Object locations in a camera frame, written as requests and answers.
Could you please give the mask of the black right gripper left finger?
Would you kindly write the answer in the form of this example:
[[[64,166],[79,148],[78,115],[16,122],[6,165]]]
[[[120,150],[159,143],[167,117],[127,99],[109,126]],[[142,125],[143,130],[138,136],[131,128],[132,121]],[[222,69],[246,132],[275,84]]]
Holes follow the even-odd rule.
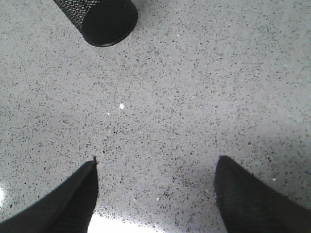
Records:
[[[86,233],[98,198],[96,159],[35,204],[0,224],[2,233]]]

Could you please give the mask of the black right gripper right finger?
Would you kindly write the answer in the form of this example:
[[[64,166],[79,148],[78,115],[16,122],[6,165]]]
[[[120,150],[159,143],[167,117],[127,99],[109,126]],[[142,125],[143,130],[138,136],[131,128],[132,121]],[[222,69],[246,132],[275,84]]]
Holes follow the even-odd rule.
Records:
[[[309,233],[310,210],[281,195],[228,156],[214,178],[216,202],[229,233]]]

